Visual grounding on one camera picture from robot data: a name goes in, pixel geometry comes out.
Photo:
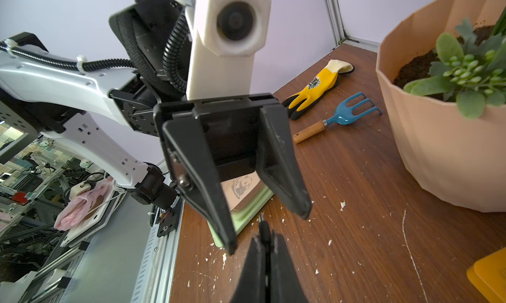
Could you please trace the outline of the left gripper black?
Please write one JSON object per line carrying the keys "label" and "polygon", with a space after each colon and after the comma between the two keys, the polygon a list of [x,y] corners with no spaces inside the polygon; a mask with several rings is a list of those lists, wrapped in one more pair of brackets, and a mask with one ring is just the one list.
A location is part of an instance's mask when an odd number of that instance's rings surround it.
{"label": "left gripper black", "polygon": [[225,251],[237,250],[221,180],[256,171],[284,206],[303,220],[312,200],[295,157],[285,108],[271,94],[172,101],[154,108],[162,149],[185,200],[212,224]]}

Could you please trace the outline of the green electronic scale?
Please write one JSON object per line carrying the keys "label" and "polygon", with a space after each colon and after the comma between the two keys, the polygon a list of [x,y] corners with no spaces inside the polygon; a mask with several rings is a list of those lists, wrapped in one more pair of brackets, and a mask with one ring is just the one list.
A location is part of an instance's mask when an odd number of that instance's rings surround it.
{"label": "green electronic scale", "polygon": [[231,219],[236,235],[239,235],[274,195],[264,184],[259,184],[253,189],[246,190],[240,197],[236,195],[231,185],[223,185],[223,189],[227,202],[231,205]]}

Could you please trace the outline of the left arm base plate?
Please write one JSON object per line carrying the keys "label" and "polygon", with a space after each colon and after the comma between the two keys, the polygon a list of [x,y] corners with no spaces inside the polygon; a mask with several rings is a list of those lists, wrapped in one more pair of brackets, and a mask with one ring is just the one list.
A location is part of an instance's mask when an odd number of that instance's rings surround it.
{"label": "left arm base plate", "polygon": [[155,227],[158,238],[167,236],[179,226],[183,200],[177,197],[169,209],[152,207],[150,214],[150,226]]}

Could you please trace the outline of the orange power strip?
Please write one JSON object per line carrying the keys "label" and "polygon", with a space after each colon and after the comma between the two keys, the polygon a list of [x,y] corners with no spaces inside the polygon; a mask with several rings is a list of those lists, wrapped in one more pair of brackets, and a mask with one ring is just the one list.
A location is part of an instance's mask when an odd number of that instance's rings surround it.
{"label": "orange power strip", "polygon": [[488,302],[505,303],[505,248],[476,261],[466,275]]}

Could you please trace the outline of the pink plastic bag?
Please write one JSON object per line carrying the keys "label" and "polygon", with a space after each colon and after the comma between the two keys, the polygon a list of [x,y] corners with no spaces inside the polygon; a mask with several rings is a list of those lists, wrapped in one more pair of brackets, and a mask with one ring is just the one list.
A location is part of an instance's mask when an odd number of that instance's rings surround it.
{"label": "pink plastic bag", "polygon": [[84,192],[73,198],[63,211],[57,216],[54,229],[58,231],[68,231],[80,225],[92,212],[100,206],[111,190],[113,178],[108,177],[97,182],[94,189]]}

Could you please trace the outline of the beige flower pot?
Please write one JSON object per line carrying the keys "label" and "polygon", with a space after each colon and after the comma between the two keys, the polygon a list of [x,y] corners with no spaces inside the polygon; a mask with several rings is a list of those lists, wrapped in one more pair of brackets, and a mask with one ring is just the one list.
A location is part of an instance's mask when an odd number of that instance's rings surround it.
{"label": "beige flower pot", "polygon": [[400,69],[468,18],[498,20],[505,0],[435,0],[401,21],[378,48],[376,73],[393,136],[407,171],[444,202],[480,212],[505,211],[505,107],[466,119],[454,103],[404,92]]}

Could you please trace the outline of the aluminium front rail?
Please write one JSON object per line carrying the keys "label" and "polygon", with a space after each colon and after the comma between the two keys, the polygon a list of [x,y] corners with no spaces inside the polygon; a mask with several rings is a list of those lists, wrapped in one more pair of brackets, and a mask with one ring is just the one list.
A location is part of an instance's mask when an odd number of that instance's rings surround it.
{"label": "aluminium front rail", "polygon": [[170,301],[179,237],[179,226],[167,236],[160,238],[156,236],[155,227],[150,227],[131,302]]}

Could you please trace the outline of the blue garden hand rake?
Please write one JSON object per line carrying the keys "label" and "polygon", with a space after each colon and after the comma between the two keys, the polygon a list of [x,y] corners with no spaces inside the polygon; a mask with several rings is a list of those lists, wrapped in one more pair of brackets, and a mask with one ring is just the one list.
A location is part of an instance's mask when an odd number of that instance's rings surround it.
{"label": "blue garden hand rake", "polygon": [[[358,115],[353,114],[353,110],[360,107],[364,104],[371,104],[372,107],[359,113]],[[296,133],[293,135],[293,141],[295,144],[300,144],[301,142],[317,135],[318,133],[323,132],[328,128],[329,125],[339,124],[339,125],[350,125],[351,123],[357,121],[360,118],[369,115],[377,111],[380,115],[382,115],[382,111],[378,108],[374,102],[367,98],[363,92],[358,92],[347,99],[343,100],[335,109],[332,117],[328,119],[324,119],[318,121],[317,123],[307,127],[306,129]]]}

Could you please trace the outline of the yellow black gardening glove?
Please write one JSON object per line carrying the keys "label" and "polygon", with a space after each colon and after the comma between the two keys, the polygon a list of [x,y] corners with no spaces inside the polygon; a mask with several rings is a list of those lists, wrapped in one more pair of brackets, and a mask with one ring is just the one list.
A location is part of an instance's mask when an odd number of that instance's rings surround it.
{"label": "yellow black gardening glove", "polygon": [[312,106],[317,104],[323,95],[336,86],[338,76],[354,71],[348,62],[332,59],[328,64],[300,91],[286,98],[281,104],[287,110],[288,117],[296,121]]}

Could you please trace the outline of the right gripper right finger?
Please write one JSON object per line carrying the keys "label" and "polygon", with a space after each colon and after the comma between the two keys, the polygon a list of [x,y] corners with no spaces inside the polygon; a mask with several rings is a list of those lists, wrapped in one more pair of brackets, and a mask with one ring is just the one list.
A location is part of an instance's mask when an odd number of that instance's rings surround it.
{"label": "right gripper right finger", "polygon": [[308,302],[285,239],[277,233],[271,236],[270,302]]}

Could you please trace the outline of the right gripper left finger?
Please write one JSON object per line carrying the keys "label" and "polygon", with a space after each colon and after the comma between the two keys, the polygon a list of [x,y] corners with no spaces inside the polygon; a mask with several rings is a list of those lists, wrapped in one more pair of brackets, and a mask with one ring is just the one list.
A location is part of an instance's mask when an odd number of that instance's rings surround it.
{"label": "right gripper left finger", "polygon": [[259,236],[252,238],[246,260],[230,302],[267,302],[268,251]]}

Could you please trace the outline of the green white artificial flowers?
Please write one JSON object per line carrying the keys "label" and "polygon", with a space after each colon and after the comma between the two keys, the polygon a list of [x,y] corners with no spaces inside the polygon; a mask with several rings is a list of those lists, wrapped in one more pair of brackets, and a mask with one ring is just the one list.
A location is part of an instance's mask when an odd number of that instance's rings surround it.
{"label": "green white artificial flowers", "polygon": [[505,105],[505,12],[480,44],[469,19],[455,27],[462,40],[444,32],[436,40],[437,61],[428,77],[412,80],[403,91],[414,96],[440,95],[456,103],[466,119],[481,117],[487,105]]}

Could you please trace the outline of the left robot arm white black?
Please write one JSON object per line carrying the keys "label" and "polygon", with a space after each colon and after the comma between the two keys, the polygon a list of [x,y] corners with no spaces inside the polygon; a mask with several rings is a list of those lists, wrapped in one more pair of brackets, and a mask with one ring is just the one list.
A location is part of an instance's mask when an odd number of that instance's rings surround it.
{"label": "left robot arm white black", "polygon": [[266,43],[271,0],[134,0],[110,18],[127,59],[49,55],[33,34],[1,42],[1,116],[97,163],[141,204],[170,207],[176,190],[135,159],[92,114],[157,131],[177,192],[233,254],[237,237],[221,183],[256,172],[293,213],[312,201],[296,162],[289,118],[271,94],[249,93]]}

